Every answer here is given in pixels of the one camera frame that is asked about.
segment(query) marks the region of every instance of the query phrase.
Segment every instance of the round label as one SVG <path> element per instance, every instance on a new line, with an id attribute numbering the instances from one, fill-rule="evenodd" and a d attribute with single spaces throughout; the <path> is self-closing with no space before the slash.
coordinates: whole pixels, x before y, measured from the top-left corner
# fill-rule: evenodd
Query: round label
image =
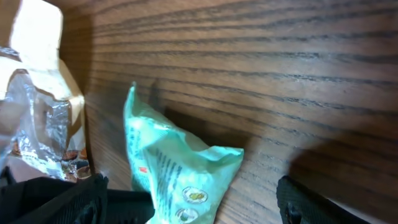
<path id="1" fill-rule="evenodd" d="M 195 209 L 182 208 L 175 214 L 181 224 L 191 223 L 198 218 L 199 214 Z"/>
<path id="2" fill-rule="evenodd" d="M 182 191 L 184 199 L 189 203 L 203 203 L 207 201 L 207 193 L 196 187 L 187 187 Z"/>

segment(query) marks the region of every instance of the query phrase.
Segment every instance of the black object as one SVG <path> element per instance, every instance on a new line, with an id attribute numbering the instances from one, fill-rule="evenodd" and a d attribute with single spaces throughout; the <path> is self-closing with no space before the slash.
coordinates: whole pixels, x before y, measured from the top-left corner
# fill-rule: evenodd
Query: black object
<path id="1" fill-rule="evenodd" d="M 15 183 L 6 169 L 0 179 L 10 183 L 0 188 L 0 224 L 144 224 L 155 212 L 150 194 L 107 190 L 101 174 L 78 184 L 45 177 Z"/>
<path id="2" fill-rule="evenodd" d="M 283 224 L 368 223 L 288 176 L 278 181 L 276 196 Z"/>

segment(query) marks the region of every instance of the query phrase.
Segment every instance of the wooden table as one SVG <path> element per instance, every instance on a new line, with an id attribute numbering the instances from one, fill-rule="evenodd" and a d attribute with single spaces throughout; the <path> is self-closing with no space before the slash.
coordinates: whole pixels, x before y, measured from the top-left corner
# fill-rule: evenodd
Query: wooden table
<path id="1" fill-rule="evenodd" d="M 285 174 L 397 222 L 397 1 L 50 2 L 111 188 L 131 187 L 122 111 L 136 81 L 176 125 L 245 149 L 217 223 L 280 223 Z"/>

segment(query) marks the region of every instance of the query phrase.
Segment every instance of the white and brown package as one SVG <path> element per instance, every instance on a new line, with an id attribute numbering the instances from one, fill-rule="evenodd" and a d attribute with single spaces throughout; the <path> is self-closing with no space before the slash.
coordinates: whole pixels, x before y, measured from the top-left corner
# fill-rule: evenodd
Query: white and brown package
<path id="1" fill-rule="evenodd" d="M 0 0 L 0 101 L 27 107 L 11 154 L 76 181 L 90 175 L 84 97 L 58 57 L 62 19 L 41 0 Z"/>

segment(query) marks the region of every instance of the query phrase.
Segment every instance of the red mark on wrapper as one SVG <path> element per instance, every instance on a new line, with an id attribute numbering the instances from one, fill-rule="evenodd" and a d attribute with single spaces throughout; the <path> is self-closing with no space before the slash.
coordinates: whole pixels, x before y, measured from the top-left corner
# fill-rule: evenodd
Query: red mark on wrapper
<path id="1" fill-rule="evenodd" d="M 146 167 L 140 167 L 139 170 L 143 173 L 148 173 L 148 169 Z"/>

